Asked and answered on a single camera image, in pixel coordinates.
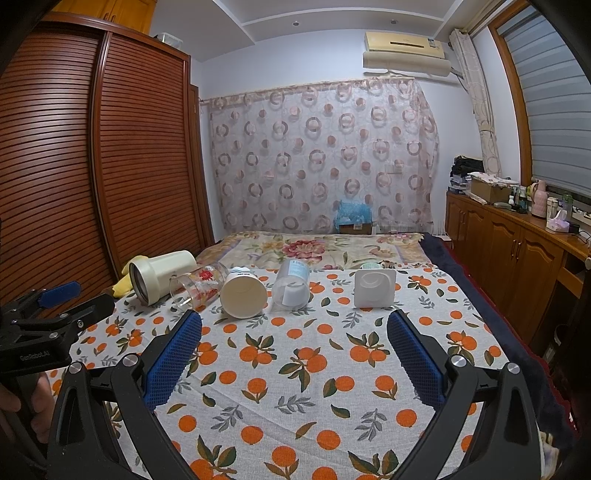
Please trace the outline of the person's left hand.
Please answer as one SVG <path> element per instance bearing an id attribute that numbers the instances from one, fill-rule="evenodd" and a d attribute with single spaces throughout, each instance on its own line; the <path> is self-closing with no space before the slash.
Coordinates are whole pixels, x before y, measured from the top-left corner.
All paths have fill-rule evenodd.
<path id="1" fill-rule="evenodd" d="M 3 412 L 16 413 L 21 408 L 19 398 L 0 386 L 1 410 Z M 30 404 L 35 415 L 31 421 L 31 428 L 35 432 L 40 443 L 46 444 L 50 436 L 52 416 L 54 412 L 55 401 L 49 379 L 45 372 L 39 374 L 36 387 L 31 395 Z"/>

